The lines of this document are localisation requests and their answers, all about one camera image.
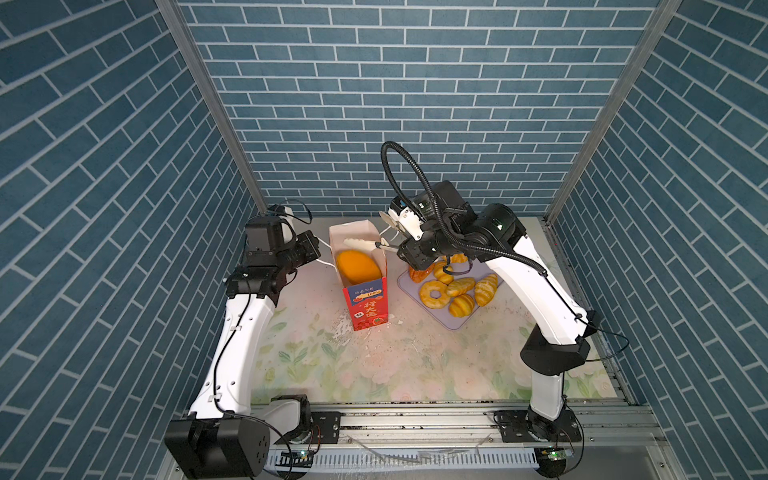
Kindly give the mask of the round striped fake bun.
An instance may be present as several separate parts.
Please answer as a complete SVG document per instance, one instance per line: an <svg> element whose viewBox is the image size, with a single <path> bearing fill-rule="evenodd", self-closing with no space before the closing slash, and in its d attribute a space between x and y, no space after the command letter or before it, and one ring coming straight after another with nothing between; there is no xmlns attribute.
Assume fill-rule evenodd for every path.
<svg viewBox="0 0 768 480"><path fill-rule="evenodd" d="M474 309L475 301L469 294L453 297L449 305L449 313L457 318L468 317Z"/></svg>

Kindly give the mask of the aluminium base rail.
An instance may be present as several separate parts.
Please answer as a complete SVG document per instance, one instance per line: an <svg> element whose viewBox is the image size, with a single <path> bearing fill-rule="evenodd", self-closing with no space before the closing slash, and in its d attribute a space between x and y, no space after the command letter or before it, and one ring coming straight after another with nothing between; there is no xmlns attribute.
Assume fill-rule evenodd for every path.
<svg viewBox="0 0 768 480"><path fill-rule="evenodd" d="M505 402L315 405L168 425L165 479L679 479L647 407L569 401L555 420Z"/></svg>

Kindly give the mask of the oval golden fake bread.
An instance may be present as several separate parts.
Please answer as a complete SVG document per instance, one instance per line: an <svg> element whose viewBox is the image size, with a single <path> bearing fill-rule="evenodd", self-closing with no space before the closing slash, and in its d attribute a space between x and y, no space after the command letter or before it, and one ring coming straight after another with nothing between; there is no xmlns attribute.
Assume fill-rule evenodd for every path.
<svg viewBox="0 0 768 480"><path fill-rule="evenodd" d="M380 279L383 274L376 261L358 250L346 250L335 257L342 280L348 285L358 285Z"/></svg>

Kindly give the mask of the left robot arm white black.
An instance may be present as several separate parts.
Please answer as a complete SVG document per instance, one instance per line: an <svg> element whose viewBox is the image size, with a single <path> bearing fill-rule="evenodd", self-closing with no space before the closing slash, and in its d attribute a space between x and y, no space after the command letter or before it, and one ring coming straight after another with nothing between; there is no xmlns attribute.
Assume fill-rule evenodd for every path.
<svg viewBox="0 0 768 480"><path fill-rule="evenodd" d="M187 478L254 478L273 444L312 437L305 395L279 397L253 412L251 380L281 291L319 256L318 239L309 231L297 233L281 215L246 223L240 264L225 282L227 302L213 362L187 415L171 421L164 436Z"/></svg>

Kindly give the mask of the lavender plastic tray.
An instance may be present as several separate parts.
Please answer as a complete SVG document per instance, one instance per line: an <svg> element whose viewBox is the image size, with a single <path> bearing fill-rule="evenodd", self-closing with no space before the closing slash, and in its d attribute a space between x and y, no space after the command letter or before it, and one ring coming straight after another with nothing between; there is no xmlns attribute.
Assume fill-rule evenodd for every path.
<svg viewBox="0 0 768 480"><path fill-rule="evenodd" d="M487 265L470 263L463 254L439 258L426 270L408 266L400 290L449 330L461 328L477 311L490 305L503 284Z"/></svg>

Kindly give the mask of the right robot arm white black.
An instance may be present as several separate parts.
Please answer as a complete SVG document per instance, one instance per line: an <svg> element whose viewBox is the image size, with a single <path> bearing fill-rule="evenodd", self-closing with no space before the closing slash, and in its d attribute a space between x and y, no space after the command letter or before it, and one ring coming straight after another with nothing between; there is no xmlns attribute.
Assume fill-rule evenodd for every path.
<svg viewBox="0 0 768 480"><path fill-rule="evenodd" d="M520 353L532 371L528 430L538 440L555 441L575 425L566 410L565 374L586 363L594 330L586 310L544 266L513 211L494 203L476 213L443 181L411 199L397 195L387 215L405 236L397 255L409 266L424 270L441 256L464 254L514 292L536 322Z"/></svg>

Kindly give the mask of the metal tongs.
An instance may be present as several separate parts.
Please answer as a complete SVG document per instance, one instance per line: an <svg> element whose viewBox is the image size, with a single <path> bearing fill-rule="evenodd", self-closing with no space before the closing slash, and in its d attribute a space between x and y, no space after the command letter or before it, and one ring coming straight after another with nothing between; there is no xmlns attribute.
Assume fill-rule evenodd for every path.
<svg viewBox="0 0 768 480"><path fill-rule="evenodd" d="M347 222L342 227L343 244L349 249L366 253L372 253L375 250L398 252L399 245L385 238L383 231L379 231L372 220Z"/></svg>

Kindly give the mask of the brown fake croissant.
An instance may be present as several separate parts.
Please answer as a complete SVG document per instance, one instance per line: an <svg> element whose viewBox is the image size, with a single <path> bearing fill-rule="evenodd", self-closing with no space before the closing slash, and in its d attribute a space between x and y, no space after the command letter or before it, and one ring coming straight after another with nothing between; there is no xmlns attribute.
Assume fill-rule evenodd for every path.
<svg viewBox="0 0 768 480"><path fill-rule="evenodd" d="M413 267L408 267L409 278L414 283L419 284L419 283L425 281L429 277L429 275L431 274L433 268L434 268L433 265L430 265L425 270L417 270L417 269L415 269Z"/></svg>

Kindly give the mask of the glazed fake donut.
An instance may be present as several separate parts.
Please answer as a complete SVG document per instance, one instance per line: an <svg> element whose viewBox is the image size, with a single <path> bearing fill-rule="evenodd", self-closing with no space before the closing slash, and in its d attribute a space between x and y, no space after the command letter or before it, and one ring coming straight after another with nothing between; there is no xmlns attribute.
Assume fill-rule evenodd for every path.
<svg viewBox="0 0 768 480"><path fill-rule="evenodd" d="M445 308L451 301L447 293L447 285L439 280L432 280L423 283L419 290L421 303L428 309Z"/></svg>

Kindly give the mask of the small twisted fake bread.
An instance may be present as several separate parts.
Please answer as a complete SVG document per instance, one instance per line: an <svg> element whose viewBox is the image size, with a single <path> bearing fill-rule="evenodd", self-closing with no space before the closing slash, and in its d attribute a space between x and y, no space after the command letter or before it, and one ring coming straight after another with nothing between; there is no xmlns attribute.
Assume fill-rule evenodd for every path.
<svg viewBox="0 0 768 480"><path fill-rule="evenodd" d="M476 280L471 277L465 277L460 279L455 279L446 287L446 294L449 297L457 297L460 295L464 295L467 292L471 291L476 285Z"/></svg>

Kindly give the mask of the long striped fake bread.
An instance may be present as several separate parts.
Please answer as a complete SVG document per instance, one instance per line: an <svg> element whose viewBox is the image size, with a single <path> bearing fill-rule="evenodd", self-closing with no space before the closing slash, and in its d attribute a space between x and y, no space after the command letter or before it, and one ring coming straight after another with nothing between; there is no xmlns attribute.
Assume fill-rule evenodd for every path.
<svg viewBox="0 0 768 480"><path fill-rule="evenodd" d="M478 306L488 305L495 297L499 285L499 277L492 273L479 280L474 289L475 301Z"/></svg>

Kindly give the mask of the small striped fake bun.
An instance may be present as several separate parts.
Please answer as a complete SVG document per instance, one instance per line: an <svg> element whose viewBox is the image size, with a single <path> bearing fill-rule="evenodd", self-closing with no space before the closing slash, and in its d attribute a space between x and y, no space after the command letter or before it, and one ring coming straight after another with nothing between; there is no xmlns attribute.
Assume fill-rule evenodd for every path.
<svg viewBox="0 0 768 480"><path fill-rule="evenodd" d="M452 267L445 262L435 263L432 273L437 281L440 281L445 285L449 285L454 281Z"/></svg>

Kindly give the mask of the red white paper bag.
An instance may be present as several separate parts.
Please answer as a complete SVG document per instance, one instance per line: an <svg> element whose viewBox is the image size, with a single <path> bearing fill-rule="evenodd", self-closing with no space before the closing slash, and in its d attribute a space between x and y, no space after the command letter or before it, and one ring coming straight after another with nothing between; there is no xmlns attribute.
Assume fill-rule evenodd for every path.
<svg viewBox="0 0 768 480"><path fill-rule="evenodd" d="M370 220L335 222L327 247L354 331L388 322L388 264L379 230Z"/></svg>

